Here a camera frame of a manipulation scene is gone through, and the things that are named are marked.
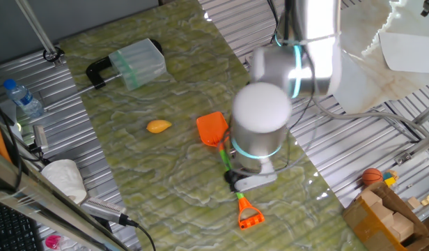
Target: orange spatula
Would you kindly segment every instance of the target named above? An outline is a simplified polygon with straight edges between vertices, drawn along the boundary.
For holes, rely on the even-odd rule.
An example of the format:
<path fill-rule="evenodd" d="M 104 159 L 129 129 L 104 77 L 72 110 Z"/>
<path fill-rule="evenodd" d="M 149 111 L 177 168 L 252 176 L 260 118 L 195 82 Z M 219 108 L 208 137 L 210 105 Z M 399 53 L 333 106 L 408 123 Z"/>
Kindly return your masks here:
<path fill-rule="evenodd" d="M 198 131 L 199 135 L 201 136 L 202 142 L 208 146 L 214 147 L 217 147 L 218 143 L 222 140 L 225 131 L 228 129 L 227 122 L 221 112 L 213 112 L 211 114 L 199 117 L 196 120 L 196 124 L 198 126 Z M 231 170 L 230 160 L 228 159 L 227 152 L 223 147 L 219 149 L 219 154 L 224 161 L 226 170 Z M 236 196 L 239 200 L 240 205 L 240 213 L 237 217 L 237 221 L 240 225 L 241 230 L 264 222 L 264 215 L 257 208 L 254 208 L 250 204 L 250 202 L 245 198 L 243 193 L 236 192 Z M 242 212 L 244 212 L 244 210 L 246 209 L 255 210 L 258 214 L 251 216 L 247 219 L 241 220 Z"/>

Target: pink object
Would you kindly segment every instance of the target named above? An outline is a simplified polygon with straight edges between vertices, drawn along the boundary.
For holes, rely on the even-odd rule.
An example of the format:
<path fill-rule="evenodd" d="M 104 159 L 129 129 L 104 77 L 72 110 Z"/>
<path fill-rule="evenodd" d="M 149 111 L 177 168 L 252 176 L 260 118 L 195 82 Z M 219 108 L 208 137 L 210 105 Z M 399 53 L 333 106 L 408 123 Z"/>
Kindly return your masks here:
<path fill-rule="evenodd" d="M 51 235 L 46 238 L 46 247 L 56 250 L 60 247 L 60 240 L 61 236 Z"/>

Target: keyboard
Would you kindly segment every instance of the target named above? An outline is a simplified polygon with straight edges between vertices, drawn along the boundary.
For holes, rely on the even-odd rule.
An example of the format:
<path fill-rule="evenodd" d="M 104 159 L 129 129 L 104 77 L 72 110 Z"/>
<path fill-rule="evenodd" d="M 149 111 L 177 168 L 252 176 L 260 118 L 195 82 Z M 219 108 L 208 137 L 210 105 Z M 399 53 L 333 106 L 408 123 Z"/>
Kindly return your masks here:
<path fill-rule="evenodd" d="M 0 204 L 0 251 L 42 251 L 35 222 Z"/>

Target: orange plastic handle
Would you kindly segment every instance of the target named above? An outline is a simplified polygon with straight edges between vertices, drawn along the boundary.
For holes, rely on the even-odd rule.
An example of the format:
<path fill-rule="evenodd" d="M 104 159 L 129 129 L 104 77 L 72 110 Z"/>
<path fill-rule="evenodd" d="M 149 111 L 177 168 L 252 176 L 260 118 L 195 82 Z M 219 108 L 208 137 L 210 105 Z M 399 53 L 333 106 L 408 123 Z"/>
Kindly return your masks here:
<path fill-rule="evenodd" d="M 245 197 L 239 199 L 239 203 L 240 203 L 240 214 L 237 217 L 237 221 L 240 224 L 241 230 L 248 229 L 249 227 L 252 227 L 254 225 L 264 222 L 265 220 L 264 215 L 258 209 L 251 206 L 250 202 Z M 257 211 L 258 214 L 250 218 L 247 218 L 245 220 L 241 220 L 241 214 L 244 211 L 244 209 L 253 209 Z"/>

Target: blue bottle cap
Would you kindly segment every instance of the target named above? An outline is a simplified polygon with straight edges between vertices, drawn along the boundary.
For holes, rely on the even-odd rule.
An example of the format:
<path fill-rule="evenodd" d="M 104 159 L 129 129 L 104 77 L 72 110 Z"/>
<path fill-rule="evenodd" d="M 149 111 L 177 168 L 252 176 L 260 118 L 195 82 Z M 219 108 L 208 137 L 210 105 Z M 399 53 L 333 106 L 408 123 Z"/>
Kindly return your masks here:
<path fill-rule="evenodd" d="M 15 80 L 13 79 L 7 79 L 6 81 L 4 81 L 4 88 L 11 90 L 14 89 L 17 86 L 17 82 L 15 82 Z"/>

